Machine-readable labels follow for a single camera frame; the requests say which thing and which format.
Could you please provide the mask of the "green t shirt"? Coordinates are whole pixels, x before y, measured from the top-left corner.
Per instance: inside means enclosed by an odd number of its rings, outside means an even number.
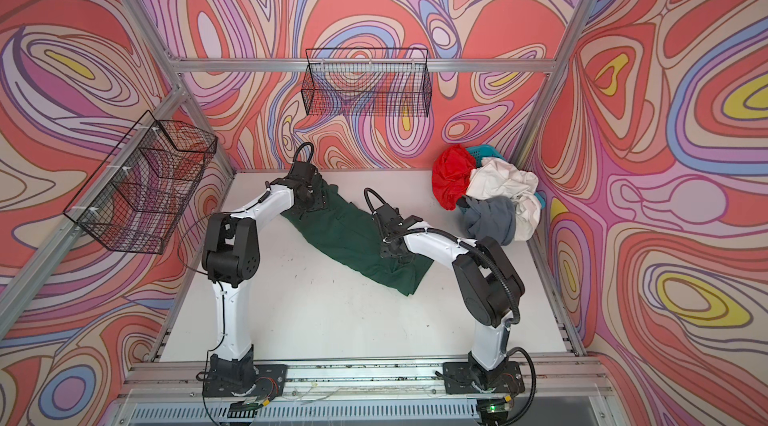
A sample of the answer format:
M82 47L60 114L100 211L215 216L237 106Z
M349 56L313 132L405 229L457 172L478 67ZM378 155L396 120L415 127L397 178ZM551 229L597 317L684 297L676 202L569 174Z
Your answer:
M308 244L330 259L404 296L413 295L433 261L423 255L409 258L380 256L382 238L372 215L346 201L336 185L320 182L325 207L282 213Z

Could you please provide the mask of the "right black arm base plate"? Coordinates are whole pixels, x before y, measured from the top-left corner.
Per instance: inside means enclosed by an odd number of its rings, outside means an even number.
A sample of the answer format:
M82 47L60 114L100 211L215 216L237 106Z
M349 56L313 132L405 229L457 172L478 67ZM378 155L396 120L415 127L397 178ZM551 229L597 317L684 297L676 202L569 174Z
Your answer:
M526 391L520 365L505 360L496 368L485 370L474 361L445 362L435 376L449 395L503 394L515 397Z

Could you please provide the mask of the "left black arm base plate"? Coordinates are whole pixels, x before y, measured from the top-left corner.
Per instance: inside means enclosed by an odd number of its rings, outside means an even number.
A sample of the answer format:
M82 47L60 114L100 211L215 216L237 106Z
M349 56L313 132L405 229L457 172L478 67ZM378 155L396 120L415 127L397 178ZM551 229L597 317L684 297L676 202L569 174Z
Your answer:
M283 394L287 372L286 364L218 363L206 374L202 396L274 399Z

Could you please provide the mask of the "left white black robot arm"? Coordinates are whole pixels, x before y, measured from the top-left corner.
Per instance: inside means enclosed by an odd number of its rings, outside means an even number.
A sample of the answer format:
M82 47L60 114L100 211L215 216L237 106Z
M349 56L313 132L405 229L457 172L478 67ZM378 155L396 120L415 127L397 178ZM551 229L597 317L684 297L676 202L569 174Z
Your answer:
M240 394L256 384L247 316L250 281L261 260L259 232L285 212L323 208L327 201L320 182L314 165L296 160L286 176L269 182L255 199L210 217L201 266L213 285L219 339L209 353L209 382L222 381Z

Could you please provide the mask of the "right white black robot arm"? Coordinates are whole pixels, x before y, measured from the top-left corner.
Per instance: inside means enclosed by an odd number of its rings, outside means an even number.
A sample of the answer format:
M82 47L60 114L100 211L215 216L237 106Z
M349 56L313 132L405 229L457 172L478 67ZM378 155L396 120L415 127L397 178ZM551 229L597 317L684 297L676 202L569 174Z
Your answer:
M396 259L424 256L452 269L462 302L475 320L467 359L445 362L436 373L448 394L504 393L526 390L519 363L507 350L510 329L520 322L525 286L501 245L491 237L459 238L421 218L404 218L382 205L372 212L381 252Z

